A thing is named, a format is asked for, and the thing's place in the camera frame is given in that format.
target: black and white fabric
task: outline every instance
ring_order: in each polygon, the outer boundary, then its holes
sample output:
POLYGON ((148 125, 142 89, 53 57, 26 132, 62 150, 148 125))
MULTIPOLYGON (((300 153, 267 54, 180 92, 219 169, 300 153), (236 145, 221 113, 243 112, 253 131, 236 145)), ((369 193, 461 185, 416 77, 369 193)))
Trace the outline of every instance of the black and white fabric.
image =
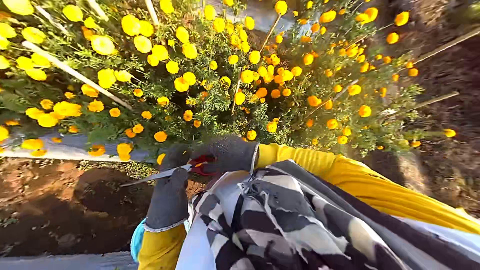
POLYGON ((480 269, 478 258, 376 211, 291 160, 257 169, 239 188, 231 222, 213 192, 192 198, 219 270, 480 269))

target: glove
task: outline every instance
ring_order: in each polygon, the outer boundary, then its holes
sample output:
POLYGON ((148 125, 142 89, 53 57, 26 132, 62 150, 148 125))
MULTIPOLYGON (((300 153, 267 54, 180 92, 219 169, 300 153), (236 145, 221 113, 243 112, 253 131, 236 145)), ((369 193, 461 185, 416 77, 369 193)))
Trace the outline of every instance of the glove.
MULTIPOLYGON (((185 165, 189 156, 187 145, 172 145, 160 165, 160 170, 185 165)), ((188 201, 185 193, 187 178, 187 171, 178 168, 168 179, 157 179, 148 207, 146 231, 163 232, 182 224, 188 218, 188 201)))
POLYGON ((234 171, 252 173, 258 160, 258 145, 257 142, 245 142, 235 135, 225 135, 199 146, 192 153, 192 160, 201 156, 215 157, 214 162, 203 165, 203 171, 206 173, 234 171))

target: wooden stake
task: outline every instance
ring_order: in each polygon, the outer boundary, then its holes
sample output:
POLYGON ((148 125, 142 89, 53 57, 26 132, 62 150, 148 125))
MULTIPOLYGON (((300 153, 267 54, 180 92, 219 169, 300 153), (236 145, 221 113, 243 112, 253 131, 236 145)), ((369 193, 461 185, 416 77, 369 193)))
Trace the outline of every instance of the wooden stake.
POLYGON ((114 100, 116 103, 126 107, 127 109, 129 110, 132 110, 133 111, 133 108, 128 105, 125 101, 119 99, 118 97, 114 96, 113 94, 111 94, 110 92, 106 91, 105 89, 101 88, 98 84, 92 82, 90 79, 88 79, 87 77, 83 76, 82 74, 80 74, 78 71, 74 70, 73 68, 69 67, 68 65, 62 63, 60 60, 58 60, 57 58, 55 58, 54 56, 52 56, 51 54, 49 54, 48 52, 40 49, 37 45, 33 44, 32 42, 30 41, 24 41, 22 42, 22 45, 24 47, 27 47, 29 49, 31 49, 33 52, 36 52, 38 53, 39 55, 45 57, 48 59, 48 61, 52 62, 54 65, 56 65, 58 68, 64 70, 65 72, 67 72, 68 74, 72 75, 73 77, 81 80, 82 82, 88 84, 89 86, 95 88, 96 90, 98 90, 100 93, 104 94, 105 96, 111 98, 112 100, 114 100))

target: flower field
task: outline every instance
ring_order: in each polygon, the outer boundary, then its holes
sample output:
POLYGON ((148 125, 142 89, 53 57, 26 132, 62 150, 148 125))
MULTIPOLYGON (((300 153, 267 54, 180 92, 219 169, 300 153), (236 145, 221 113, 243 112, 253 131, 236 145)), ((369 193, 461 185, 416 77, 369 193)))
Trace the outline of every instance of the flower field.
POLYGON ((272 27, 256 44, 255 20, 236 0, 223 10, 190 0, 2 1, 0 141, 36 157, 45 154, 38 137, 53 131, 87 135, 93 156, 113 142, 122 160, 139 148, 159 163, 172 143, 227 133, 361 154, 456 135, 404 130, 423 90, 406 79, 419 71, 408 55, 384 51, 402 41, 395 30, 407 11, 375 44, 378 10, 362 1, 305 1, 297 10, 273 1, 277 21, 295 24, 272 27), (405 113, 388 117, 396 111, 405 113))

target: hand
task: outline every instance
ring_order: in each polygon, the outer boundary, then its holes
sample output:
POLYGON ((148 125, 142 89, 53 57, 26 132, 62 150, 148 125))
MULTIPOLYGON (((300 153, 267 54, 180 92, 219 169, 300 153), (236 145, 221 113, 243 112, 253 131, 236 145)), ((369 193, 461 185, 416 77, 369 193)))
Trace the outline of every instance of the hand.
POLYGON ((192 160, 201 156, 213 156, 215 161, 203 165, 203 171, 211 172, 252 172, 258 159, 258 143, 245 142, 235 135, 217 137, 199 146, 192 153, 192 160))

